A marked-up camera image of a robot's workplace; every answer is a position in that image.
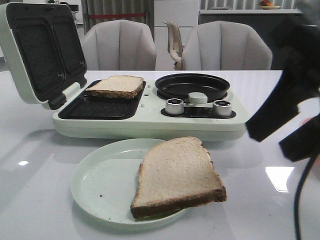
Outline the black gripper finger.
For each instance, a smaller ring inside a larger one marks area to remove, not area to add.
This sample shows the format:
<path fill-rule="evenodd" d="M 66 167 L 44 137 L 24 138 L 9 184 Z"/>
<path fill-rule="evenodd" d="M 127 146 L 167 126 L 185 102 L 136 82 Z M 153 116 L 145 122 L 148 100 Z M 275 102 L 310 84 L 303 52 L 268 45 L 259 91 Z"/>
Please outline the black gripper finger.
<path fill-rule="evenodd" d="M 250 138 L 261 142 L 298 115 L 291 80 L 290 73 L 284 70 L 268 98 L 245 123 Z"/>
<path fill-rule="evenodd" d="M 309 119 L 279 142 L 283 155 L 297 162 L 320 155 L 320 116 Z"/>

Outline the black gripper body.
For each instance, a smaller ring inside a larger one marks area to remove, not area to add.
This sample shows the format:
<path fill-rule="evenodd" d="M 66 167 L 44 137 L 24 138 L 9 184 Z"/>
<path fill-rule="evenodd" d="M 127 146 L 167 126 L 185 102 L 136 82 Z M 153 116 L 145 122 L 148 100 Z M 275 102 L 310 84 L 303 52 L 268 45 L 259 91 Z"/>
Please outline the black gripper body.
<path fill-rule="evenodd" d="M 300 103 L 320 96 L 320 2 L 298 0 L 300 18 L 286 17 L 271 32 L 285 55 L 271 101 Z"/>

